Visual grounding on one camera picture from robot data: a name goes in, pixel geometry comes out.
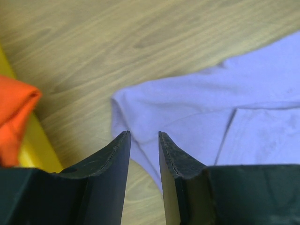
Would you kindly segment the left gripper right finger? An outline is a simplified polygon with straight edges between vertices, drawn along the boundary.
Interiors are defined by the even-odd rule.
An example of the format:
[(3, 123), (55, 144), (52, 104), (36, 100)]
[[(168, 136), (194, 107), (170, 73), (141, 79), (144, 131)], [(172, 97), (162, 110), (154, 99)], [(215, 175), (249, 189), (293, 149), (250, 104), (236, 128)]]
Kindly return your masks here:
[(206, 167), (159, 132), (159, 165), (168, 225), (211, 225), (213, 206)]

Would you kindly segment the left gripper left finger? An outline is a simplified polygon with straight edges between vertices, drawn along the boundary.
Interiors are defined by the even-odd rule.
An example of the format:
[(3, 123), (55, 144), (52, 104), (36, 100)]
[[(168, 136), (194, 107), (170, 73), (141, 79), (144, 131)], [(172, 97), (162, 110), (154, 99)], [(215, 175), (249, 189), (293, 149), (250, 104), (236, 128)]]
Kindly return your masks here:
[(107, 146), (60, 172), (85, 184), (77, 225), (119, 225), (128, 177), (131, 133), (121, 132)]

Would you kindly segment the lavender t shirt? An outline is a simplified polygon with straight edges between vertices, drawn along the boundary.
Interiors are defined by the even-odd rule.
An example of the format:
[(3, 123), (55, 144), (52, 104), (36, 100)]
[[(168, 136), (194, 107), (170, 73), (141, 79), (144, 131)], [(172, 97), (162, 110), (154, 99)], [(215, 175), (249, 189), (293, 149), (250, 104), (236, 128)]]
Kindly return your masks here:
[(300, 162), (300, 34), (194, 74), (115, 92), (113, 136), (161, 187), (158, 133), (205, 165)]

